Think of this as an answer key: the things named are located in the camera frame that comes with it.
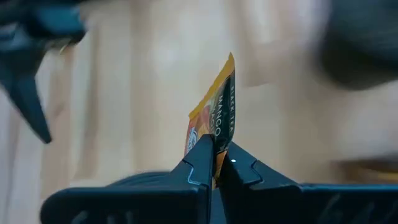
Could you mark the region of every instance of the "black plastic holder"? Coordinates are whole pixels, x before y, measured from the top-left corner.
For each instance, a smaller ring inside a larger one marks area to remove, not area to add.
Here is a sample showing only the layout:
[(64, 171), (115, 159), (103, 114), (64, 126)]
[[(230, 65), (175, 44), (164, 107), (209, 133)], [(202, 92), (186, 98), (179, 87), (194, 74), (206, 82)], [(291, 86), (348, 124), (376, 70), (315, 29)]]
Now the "black plastic holder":
[(63, 223), (398, 223), (397, 185), (298, 184), (231, 143), (212, 190), (213, 141), (204, 135), (150, 185), (61, 190), (40, 214)]

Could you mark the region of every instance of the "light-colored wooden surface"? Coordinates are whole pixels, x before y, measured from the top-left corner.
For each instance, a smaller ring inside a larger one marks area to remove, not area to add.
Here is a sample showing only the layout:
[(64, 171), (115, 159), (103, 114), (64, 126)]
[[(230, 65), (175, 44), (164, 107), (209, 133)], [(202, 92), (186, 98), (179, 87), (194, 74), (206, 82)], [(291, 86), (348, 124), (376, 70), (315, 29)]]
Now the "light-colored wooden surface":
[(234, 141), (297, 181), (333, 182), (331, 159), (398, 145), (398, 85), (348, 92), (311, 61), (327, 9), (315, 0), (101, 1), (90, 31), (37, 74), (53, 143), (0, 92), (0, 223), (38, 223), (42, 201), (183, 157), (188, 113), (236, 59)]

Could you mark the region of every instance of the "wooden table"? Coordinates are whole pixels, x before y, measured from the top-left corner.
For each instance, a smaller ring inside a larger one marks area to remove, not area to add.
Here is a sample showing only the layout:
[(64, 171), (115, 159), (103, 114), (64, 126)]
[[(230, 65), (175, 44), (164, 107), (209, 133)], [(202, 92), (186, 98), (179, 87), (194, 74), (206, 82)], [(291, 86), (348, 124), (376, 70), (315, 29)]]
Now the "wooden table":
[(37, 74), (53, 142), (0, 92), (0, 223), (38, 223), (42, 201), (183, 157), (188, 113), (229, 52), (234, 141), (299, 181), (334, 181), (330, 159), (396, 149), (398, 86), (348, 92), (314, 66), (315, 0), (132, 0), (83, 6), (87, 36)]

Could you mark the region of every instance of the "tea packet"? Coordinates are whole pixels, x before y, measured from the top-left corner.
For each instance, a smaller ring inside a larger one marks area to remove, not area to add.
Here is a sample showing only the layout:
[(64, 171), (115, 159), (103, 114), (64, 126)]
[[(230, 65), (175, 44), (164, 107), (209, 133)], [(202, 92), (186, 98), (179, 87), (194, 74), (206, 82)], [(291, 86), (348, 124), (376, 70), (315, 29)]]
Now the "tea packet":
[(232, 54), (198, 106), (189, 114), (185, 154), (204, 135), (211, 134), (216, 150), (215, 179), (220, 176), (235, 129), (235, 62)]

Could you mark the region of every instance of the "packet logo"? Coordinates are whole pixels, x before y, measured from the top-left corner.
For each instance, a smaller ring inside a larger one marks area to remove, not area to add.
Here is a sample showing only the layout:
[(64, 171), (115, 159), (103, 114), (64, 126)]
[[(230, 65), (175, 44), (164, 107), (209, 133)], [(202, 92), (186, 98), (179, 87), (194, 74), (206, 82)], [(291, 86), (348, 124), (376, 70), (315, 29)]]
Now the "packet logo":
[(191, 131), (189, 133), (189, 138), (188, 138), (188, 146), (187, 146), (187, 153), (191, 151), (193, 146), (197, 143), (198, 141), (198, 133), (195, 130), (195, 127), (191, 128)]

